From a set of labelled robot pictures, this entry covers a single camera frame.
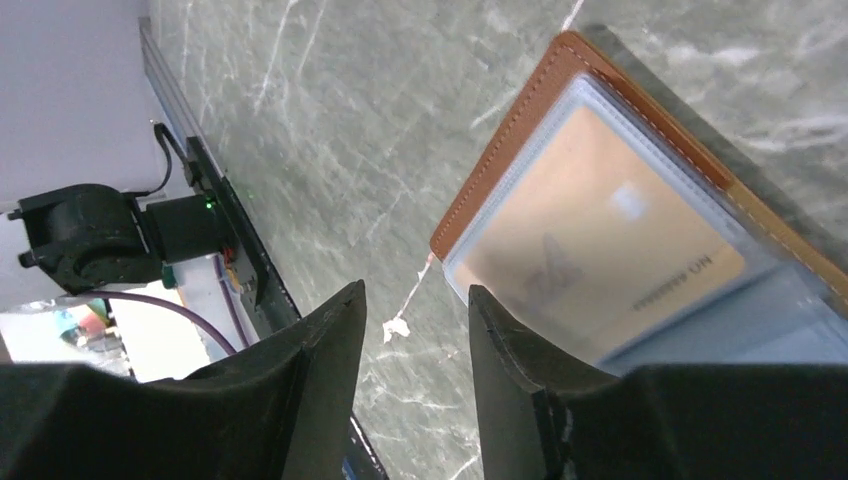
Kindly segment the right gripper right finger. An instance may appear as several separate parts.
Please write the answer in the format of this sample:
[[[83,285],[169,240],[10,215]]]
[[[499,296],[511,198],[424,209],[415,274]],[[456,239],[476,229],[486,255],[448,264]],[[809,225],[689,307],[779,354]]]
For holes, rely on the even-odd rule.
[[[617,377],[468,294],[488,479],[843,479],[847,370],[648,365]]]

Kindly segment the brown leather card holder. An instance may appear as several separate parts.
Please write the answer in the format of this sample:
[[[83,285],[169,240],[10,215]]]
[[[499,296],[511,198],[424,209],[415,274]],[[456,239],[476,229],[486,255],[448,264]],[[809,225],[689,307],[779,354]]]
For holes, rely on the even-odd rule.
[[[554,38],[430,240],[530,330],[621,375],[845,364],[847,276],[583,35]]]

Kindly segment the gold credit card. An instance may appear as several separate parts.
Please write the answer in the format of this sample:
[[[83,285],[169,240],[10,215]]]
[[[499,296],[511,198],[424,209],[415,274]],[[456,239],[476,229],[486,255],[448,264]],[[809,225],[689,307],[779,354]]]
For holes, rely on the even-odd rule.
[[[576,108],[454,274],[595,362],[739,278],[743,255],[593,109]]]

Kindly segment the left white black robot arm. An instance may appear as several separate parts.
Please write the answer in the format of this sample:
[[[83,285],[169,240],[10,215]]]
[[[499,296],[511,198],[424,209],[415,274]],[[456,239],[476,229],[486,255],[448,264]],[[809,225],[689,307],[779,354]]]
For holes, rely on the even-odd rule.
[[[231,242],[222,209],[204,195],[142,206],[79,184],[28,197],[1,216],[1,310],[158,281],[165,266]]]

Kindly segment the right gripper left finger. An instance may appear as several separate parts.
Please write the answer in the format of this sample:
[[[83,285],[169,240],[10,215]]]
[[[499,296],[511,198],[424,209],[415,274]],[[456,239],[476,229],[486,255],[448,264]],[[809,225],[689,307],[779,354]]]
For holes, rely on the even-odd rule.
[[[1,369],[5,479],[339,479],[365,327],[355,281],[184,379],[85,364]]]

